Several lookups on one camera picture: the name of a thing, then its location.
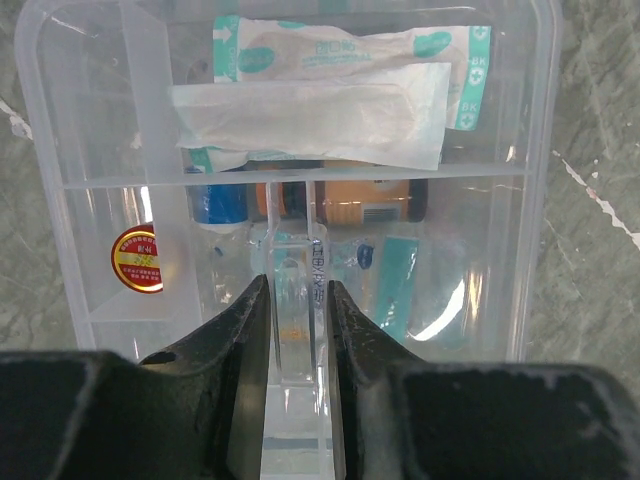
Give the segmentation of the clear divider tray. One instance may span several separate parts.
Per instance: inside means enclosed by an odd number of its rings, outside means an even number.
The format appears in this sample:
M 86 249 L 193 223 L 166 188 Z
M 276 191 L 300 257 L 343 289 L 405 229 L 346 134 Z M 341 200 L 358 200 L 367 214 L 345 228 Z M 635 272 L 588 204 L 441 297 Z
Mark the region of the clear divider tray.
M 410 36 L 456 101 L 431 171 L 179 148 L 177 85 L 276 63 L 241 18 L 328 27 L 310 59 Z M 272 307 L 259 477 L 337 479 L 326 287 L 431 362 L 524 356 L 561 8 L 555 1 L 28 1 L 16 62 L 77 344 L 141 360 L 258 275 Z

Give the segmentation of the brown syrup bottle orange cap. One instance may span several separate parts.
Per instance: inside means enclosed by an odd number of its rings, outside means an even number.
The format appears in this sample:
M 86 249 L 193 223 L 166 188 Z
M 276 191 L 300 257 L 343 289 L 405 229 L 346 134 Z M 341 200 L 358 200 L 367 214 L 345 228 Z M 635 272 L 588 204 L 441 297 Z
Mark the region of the brown syrup bottle orange cap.
M 318 181 L 308 195 L 303 182 L 277 187 L 283 218 L 312 219 L 325 225 L 356 226 L 375 222 L 420 222 L 428 206 L 426 179 Z

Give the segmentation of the white teal swab packet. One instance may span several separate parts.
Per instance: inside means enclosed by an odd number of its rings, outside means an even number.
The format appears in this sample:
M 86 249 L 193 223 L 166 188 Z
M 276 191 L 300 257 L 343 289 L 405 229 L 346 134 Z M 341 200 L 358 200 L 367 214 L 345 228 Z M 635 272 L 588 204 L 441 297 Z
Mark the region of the white teal swab packet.
M 490 66 L 489 26 L 417 27 L 352 35 L 334 26 L 214 20 L 213 76 L 221 82 L 317 80 L 412 63 L 451 65 L 446 127 L 476 128 Z

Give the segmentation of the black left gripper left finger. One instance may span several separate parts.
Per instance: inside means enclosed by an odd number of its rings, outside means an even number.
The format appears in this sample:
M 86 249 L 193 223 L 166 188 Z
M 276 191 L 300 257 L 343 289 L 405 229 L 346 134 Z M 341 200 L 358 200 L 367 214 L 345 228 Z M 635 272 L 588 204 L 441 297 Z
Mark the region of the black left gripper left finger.
M 265 276 L 134 363 L 109 351 L 1 356 L 5 479 L 256 479 L 271 298 Z

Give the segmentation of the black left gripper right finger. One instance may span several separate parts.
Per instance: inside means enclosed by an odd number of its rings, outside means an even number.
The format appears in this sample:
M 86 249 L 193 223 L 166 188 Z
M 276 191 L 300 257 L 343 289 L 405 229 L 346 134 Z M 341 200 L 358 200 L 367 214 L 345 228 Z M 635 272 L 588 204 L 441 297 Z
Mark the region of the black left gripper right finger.
M 433 363 L 327 288 L 340 479 L 635 479 L 639 410 L 580 364 Z

